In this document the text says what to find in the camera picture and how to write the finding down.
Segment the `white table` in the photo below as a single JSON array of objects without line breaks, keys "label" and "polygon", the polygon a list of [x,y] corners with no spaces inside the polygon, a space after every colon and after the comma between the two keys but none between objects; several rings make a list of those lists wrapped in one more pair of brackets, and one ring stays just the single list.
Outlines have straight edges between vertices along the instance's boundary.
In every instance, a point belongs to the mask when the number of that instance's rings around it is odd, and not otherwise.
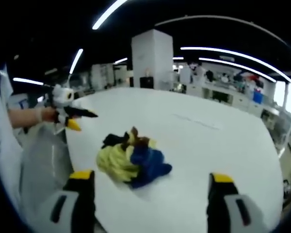
[{"label": "white table", "polygon": [[[79,100],[99,118],[67,130],[75,170],[96,171],[96,216],[108,233],[206,233],[209,173],[230,175],[273,228],[279,222],[283,183],[278,155],[261,119],[238,109],[184,94],[116,88]],[[157,140],[170,175],[132,191],[96,166],[103,139],[132,126]]]}]

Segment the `white cabinet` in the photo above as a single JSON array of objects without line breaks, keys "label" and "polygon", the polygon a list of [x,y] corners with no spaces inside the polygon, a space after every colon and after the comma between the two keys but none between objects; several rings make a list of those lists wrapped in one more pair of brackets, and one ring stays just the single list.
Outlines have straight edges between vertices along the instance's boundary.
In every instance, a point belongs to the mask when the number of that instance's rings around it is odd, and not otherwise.
[{"label": "white cabinet", "polygon": [[203,97],[203,88],[201,86],[187,85],[186,94],[190,96]]},{"label": "white cabinet", "polygon": [[249,100],[245,96],[238,96],[234,95],[233,96],[233,102],[232,102],[232,107],[238,108],[242,111],[247,112],[248,111],[248,105],[249,105]]},{"label": "white cabinet", "polygon": [[255,102],[249,102],[248,113],[255,115],[256,117],[261,117],[263,111],[263,106]]}]

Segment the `wrist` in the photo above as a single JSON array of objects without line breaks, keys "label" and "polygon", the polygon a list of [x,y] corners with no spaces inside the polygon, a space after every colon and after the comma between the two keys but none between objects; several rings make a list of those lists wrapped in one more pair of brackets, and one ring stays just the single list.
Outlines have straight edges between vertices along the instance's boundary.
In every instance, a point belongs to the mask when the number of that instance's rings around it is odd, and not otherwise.
[{"label": "wrist", "polygon": [[43,108],[36,108],[35,115],[38,123],[41,123],[43,121]]},{"label": "wrist", "polygon": [[41,120],[47,122],[55,121],[56,110],[52,107],[42,108],[41,110]]}]

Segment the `white sleeve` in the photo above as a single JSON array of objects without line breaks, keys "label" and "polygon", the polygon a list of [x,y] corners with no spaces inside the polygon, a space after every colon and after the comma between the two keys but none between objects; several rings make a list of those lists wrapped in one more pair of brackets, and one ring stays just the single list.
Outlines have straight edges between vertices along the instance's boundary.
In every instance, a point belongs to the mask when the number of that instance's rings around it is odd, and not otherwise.
[{"label": "white sleeve", "polygon": [[9,97],[13,93],[13,88],[9,79],[9,75],[6,69],[6,66],[3,70],[0,70],[0,96],[2,102],[7,104]]}]

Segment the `ceiling light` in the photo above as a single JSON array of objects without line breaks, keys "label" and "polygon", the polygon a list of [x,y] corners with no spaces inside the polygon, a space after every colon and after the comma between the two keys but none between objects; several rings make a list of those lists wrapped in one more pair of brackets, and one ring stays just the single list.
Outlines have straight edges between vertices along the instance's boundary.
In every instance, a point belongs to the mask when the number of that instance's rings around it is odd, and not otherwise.
[{"label": "ceiling light", "polygon": [[114,64],[119,64],[119,63],[127,61],[127,60],[128,60],[128,58],[123,58],[121,60],[116,61]]},{"label": "ceiling light", "polygon": [[43,101],[44,96],[41,96],[37,99],[38,103],[41,103]]},{"label": "ceiling light", "polygon": [[56,68],[54,68],[54,69],[50,69],[50,70],[46,71],[46,72],[44,73],[44,75],[48,75],[48,74],[54,73],[54,72],[56,72],[56,71],[57,71]]},{"label": "ceiling light", "polygon": [[36,84],[36,85],[43,85],[44,83],[42,82],[37,82],[29,79],[21,79],[21,78],[13,78],[13,81],[15,82],[22,82],[22,83],[31,83],[31,84]]},{"label": "ceiling light", "polygon": [[252,61],[258,62],[261,65],[268,67],[269,69],[272,69],[273,71],[280,74],[282,77],[284,77],[287,81],[289,81],[291,83],[291,79],[287,75],[285,75],[283,72],[278,70],[277,68],[275,68],[275,67],[271,66],[270,64],[267,64],[266,62],[261,61],[257,58],[254,58],[254,57],[251,57],[251,56],[239,53],[239,52],[233,52],[233,51],[229,51],[229,50],[222,50],[222,49],[216,49],[216,48],[207,48],[207,47],[182,47],[181,50],[207,50],[207,51],[215,51],[215,52],[224,52],[224,53],[229,53],[229,54],[233,54],[236,56],[244,57],[244,58],[250,59]]},{"label": "ceiling light", "polygon": [[218,63],[222,63],[222,64],[227,64],[227,65],[231,65],[231,66],[234,66],[234,67],[239,67],[239,68],[242,68],[242,69],[246,69],[246,70],[249,70],[253,73],[256,73],[272,82],[276,82],[275,79],[271,78],[270,76],[267,76],[266,74],[263,74],[255,69],[252,69],[252,68],[249,68],[249,67],[245,67],[245,66],[242,66],[242,65],[239,65],[239,64],[236,64],[236,63],[232,63],[232,62],[226,62],[226,61],[221,61],[221,60],[216,60],[216,59],[210,59],[210,58],[199,58],[199,60],[201,61],[209,61],[209,62],[218,62]]},{"label": "ceiling light", "polygon": [[73,63],[72,63],[72,66],[71,66],[71,69],[70,69],[69,74],[72,74],[72,73],[73,73],[74,68],[76,67],[76,65],[77,65],[77,63],[78,63],[78,60],[79,60],[79,58],[81,57],[82,52],[83,52],[83,49],[79,49],[79,51],[77,52],[77,55],[76,55],[76,57],[74,58],[74,61],[73,61]]},{"label": "ceiling light", "polygon": [[119,8],[121,5],[123,5],[127,0],[117,0],[115,3],[113,3],[103,14],[102,16],[96,21],[96,23],[93,25],[92,29],[97,30],[104,21]]}]

